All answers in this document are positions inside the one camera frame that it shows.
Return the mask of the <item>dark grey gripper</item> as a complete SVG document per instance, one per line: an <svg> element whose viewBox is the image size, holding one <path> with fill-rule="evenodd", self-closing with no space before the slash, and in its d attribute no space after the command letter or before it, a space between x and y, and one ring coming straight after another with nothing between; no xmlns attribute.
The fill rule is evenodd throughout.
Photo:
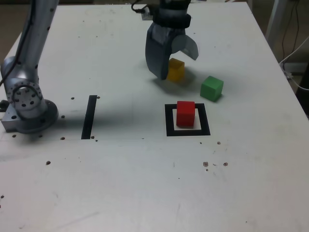
<svg viewBox="0 0 309 232"><path fill-rule="evenodd" d="M147 31L145 46L146 63L151 73L158 79L165 80L169 72L169 57L179 51L193 60L199 56L196 42L185 35L183 29L151 24Z"/></svg>

